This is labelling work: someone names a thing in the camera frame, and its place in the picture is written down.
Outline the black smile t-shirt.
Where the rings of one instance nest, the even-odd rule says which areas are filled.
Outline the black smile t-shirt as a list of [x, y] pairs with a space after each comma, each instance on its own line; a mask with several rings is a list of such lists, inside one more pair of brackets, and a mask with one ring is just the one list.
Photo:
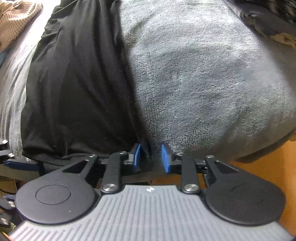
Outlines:
[[31, 61], [23, 155], [65, 166], [74, 156], [149, 152], [125, 54], [119, 1], [62, 1]]

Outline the dark plaid clothes pile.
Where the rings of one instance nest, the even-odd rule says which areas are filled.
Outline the dark plaid clothes pile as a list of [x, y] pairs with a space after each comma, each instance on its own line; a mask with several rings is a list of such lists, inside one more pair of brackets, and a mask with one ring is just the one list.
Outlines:
[[295, 49], [295, 1], [225, 1], [246, 25]]

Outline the grey bed blanket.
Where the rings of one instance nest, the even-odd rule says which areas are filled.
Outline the grey bed blanket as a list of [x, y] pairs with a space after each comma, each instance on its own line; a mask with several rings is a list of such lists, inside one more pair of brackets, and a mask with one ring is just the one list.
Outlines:
[[[1, 137], [16, 156], [31, 61], [61, 2], [44, 2], [1, 67]], [[243, 162], [295, 136], [295, 51], [225, 1], [119, 1], [119, 20], [148, 153], [167, 143]]]

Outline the beige knitted sweater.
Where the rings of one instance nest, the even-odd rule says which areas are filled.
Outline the beige knitted sweater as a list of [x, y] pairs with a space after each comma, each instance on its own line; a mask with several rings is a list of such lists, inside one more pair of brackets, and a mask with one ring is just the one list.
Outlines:
[[11, 45], [42, 9], [40, 1], [1, 1], [1, 52]]

